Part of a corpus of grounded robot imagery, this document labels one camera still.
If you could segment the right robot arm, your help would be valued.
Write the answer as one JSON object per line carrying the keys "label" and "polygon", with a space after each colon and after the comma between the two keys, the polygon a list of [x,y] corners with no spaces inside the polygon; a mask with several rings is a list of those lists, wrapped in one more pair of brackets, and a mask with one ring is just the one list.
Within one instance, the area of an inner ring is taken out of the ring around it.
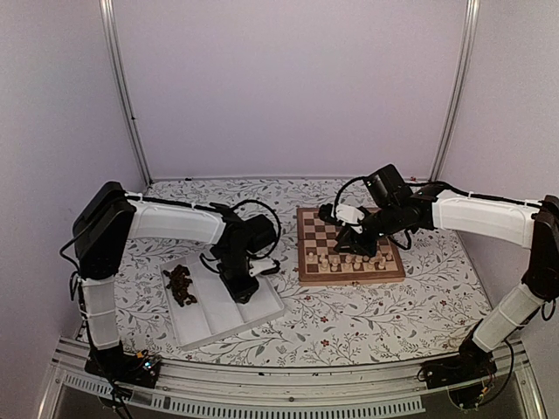
{"label": "right robot arm", "polygon": [[530,251],[521,282],[468,334],[452,373],[469,381],[489,354],[538,309],[558,298],[558,199],[514,200],[465,192],[447,182],[409,183],[393,164],[361,177],[375,212],[335,200],[320,208],[322,221],[341,227],[337,250],[374,256],[381,237],[418,230],[456,230],[497,238]]}

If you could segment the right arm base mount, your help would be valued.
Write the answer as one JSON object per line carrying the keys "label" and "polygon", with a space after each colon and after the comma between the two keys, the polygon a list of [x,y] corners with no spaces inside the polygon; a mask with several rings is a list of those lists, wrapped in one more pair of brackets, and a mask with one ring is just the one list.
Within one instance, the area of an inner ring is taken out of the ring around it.
{"label": "right arm base mount", "polygon": [[434,361],[423,362],[417,373],[417,379],[424,382],[428,389],[447,388],[451,403],[458,409],[476,409],[493,388],[497,372],[493,356],[475,364],[461,355],[454,355]]}

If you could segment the wooden chessboard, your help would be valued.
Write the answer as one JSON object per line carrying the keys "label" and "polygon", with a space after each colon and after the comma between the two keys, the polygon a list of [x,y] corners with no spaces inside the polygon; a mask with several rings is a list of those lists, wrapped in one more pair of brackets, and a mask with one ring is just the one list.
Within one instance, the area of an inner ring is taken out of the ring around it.
{"label": "wooden chessboard", "polygon": [[297,229],[303,286],[382,284],[405,278],[399,250],[387,237],[374,244],[354,243],[352,229],[325,223],[316,208],[297,209]]}

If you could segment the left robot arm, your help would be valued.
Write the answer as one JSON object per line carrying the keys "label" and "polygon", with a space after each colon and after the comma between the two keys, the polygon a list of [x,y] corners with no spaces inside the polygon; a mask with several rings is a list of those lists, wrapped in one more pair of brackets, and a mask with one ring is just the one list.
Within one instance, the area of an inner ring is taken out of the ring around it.
{"label": "left robot arm", "polygon": [[246,303],[258,290],[259,275],[279,271],[271,254],[281,224],[277,216],[241,218],[234,207],[207,206],[145,197],[107,182],[72,226],[72,239],[59,255],[75,267],[80,310],[89,328],[95,362],[112,379],[130,369],[116,322],[114,278],[127,241],[177,239],[210,246],[217,274],[234,301]]}

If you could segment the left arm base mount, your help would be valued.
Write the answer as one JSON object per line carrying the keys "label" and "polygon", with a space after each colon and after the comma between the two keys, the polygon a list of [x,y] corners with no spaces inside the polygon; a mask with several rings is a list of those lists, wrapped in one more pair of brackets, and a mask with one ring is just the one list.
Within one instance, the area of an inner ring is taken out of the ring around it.
{"label": "left arm base mount", "polygon": [[91,350],[85,371],[110,382],[122,382],[144,388],[155,388],[161,369],[161,357],[148,354],[126,354],[121,347]]}

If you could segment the white divided tray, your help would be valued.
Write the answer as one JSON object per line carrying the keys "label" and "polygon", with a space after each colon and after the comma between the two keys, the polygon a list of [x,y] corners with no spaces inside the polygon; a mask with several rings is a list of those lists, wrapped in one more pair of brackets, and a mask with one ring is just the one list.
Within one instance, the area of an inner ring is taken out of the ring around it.
{"label": "white divided tray", "polygon": [[[193,283],[189,292],[197,298],[195,304],[178,305],[168,288],[169,278],[163,273],[173,271],[178,265],[190,270]],[[279,294],[265,278],[259,280],[259,289],[248,303],[234,302],[219,276],[204,268],[194,254],[165,262],[160,265],[159,271],[176,344],[184,350],[248,331],[286,313]]]}

